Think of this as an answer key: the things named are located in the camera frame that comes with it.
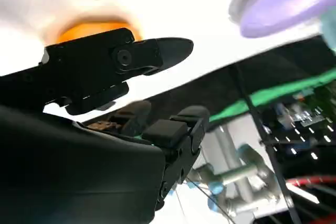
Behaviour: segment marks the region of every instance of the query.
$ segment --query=cable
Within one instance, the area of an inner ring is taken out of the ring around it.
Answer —
[[[221,212],[233,223],[233,224],[237,224],[231,217],[230,217],[230,215],[229,214],[227,214],[227,212],[226,211],[224,211],[223,210],[223,208],[221,208],[220,207],[220,205],[213,199],[213,198],[211,198],[208,194],[206,194],[206,192],[205,191],[203,191],[199,186],[198,186],[198,184],[196,184],[195,182],[193,182],[192,180],[190,180],[188,177],[186,177],[186,179],[189,181],[189,182],[191,182],[191,183],[193,183],[194,184],[194,186],[196,186],[206,197],[208,197],[220,210],[221,210]]]
[[[175,193],[176,193],[176,196],[177,196],[177,199],[178,199],[178,203],[180,204],[180,207],[181,207],[181,210],[182,210],[183,218],[184,218],[184,220],[186,220],[186,216],[184,214],[184,210],[183,210],[183,207],[182,207],[182,203],[180,201],[180,197],[179,197],[179,195],[177,193],[177,189],[175,190]]]

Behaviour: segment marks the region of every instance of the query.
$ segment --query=purple disc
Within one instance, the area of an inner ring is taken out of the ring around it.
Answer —
[[[240,22],[244,37],[267,36],[318,16],[336,0],[249,0]]]

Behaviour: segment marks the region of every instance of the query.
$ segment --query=orange object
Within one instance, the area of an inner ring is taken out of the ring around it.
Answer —
[[[127,28],[128,30],[132,31],[135,41],[142,39],[139,31],[126,22],[88,22],[77,24],[66,30],[58,37],[56,43],[103,33],[105,31],[116,30],[119,28]]]

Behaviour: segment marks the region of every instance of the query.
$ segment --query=green tape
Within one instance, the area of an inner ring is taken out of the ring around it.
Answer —
[[[262,89],[253,93],[250,97],[255,106],[259,106],[274,100],[285,94],[298,92],[306,88],[316,88],[325,85],[336,79],[336,68],[329,70],[317,77],[308,78],[302,81],[295,81],[284,85],[275,86],[269,89]],[[225,108],[216,115],[210,117],[210,122],[227,118],[229,116],[239,115],[248,111],[247,104],[243,100],[238,100],[231,106]]]

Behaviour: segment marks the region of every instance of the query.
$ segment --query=red cable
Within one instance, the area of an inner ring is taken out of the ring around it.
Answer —
[[[333,175],[315,175],[300,178],[291,178],[286,181],[294,186],[302,186],[308,184],[321,184],[321,183],[336,183],[336,176]]]

